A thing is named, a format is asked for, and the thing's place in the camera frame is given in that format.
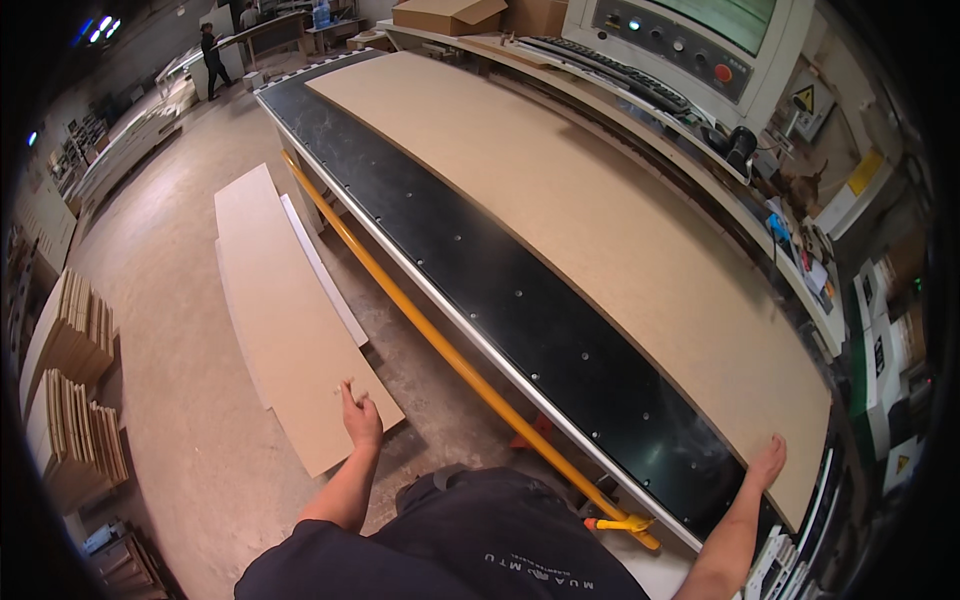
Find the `red emergency stop button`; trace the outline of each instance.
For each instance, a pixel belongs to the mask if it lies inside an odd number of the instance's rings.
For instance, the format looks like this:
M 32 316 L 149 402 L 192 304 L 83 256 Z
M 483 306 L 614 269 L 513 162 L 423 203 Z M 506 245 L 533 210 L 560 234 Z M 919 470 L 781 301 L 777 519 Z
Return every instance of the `red emergency stop button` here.
M 726 64 L 718 64 L 713 67 L 713 74 L 716 75 L 717 79 L 724 84 L 733 79 L 733 72 Z

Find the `keyboard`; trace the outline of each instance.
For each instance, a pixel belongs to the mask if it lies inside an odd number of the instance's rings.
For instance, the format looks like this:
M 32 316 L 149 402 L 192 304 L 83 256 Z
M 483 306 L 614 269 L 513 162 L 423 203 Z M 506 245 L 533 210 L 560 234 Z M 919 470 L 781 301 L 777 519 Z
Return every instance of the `keyboard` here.
M 690 111 L 689 101 L 675 90 L 670 89 L 643 71 L 605 57 L 599 52 L 587 48 L 587 46 L 552 36 L 521 37 L 519 41 L 538 50 L 546 51 L 565 60 L 572 60 L 581 66 L 599 71 L 626 85 L 636 96 L 675 117 L 681 117 Z

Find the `computer monitor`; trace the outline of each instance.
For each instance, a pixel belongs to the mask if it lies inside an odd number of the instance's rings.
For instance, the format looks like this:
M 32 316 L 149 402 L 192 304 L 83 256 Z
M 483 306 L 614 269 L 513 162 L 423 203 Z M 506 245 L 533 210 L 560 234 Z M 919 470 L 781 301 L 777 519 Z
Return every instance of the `computer monitor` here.
M 814 0 L 570 0 L 564 38 L 760 133 L 790 81 Z

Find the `standing person in black clothing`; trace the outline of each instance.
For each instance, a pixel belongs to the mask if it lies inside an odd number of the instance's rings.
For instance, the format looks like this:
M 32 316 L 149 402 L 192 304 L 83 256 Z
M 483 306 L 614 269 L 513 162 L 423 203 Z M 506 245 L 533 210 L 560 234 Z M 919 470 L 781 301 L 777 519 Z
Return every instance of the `standing person in black clothing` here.
M 353 452 L 303 509 L 293 535 L 247 567 L 233 593 L 260 598 L 647 598 L 566 503 L 510 470 L 443 468 L 397 495 L 394 520 L 369 537 L 383 423 L 370 398 L 341 384 Z M 674 600 L 730 600 L 756 543 L 760 498 L 786 462 L 775 435 L 704 542 Z
M 214 47 L 223 36 L 213 36 L 213 23 L 204 23 L 200 26 L 200 31 L 204 35 L 200 40 L 200 48 L 204 51 L 204 62 L 206 63 L 206 68 L 210 71 L 210 77 L 206 80 L 206 99 L 213 102 L 220 97 L 219 94 L 213 93 L 213 86 L 217 83 L 217 76 L 219 75 L 220 79 L 224 80 L 224 84 L 226 84 L 227 87 L 233 85 L 234 81 L 232 81 L 230 75 L 227 74 L 227 68 L 220 62 L 220 51 Z

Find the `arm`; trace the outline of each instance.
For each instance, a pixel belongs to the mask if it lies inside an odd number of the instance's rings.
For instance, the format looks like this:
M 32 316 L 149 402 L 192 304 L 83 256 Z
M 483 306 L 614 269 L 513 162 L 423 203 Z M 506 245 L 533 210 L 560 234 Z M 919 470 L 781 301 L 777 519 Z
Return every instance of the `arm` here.
M 367 518 L 373 473 L 383 441 L 383 422 L 376 405 L 366 393 L 355 401 L 349 381 L 340 384 L 344 404 L 344 426 L 353 440 L 353 452 L 324 488 L 310 500 L 297 522 L 330 521 L 342 529 L 360 533 Z
M 743 587 L 756 545 L 756 522 L 763 491 L 786 463 L 786 441 L 780 434 L 747 469 L 740 491 L 710 533 L 674 600 L 730 600 Z

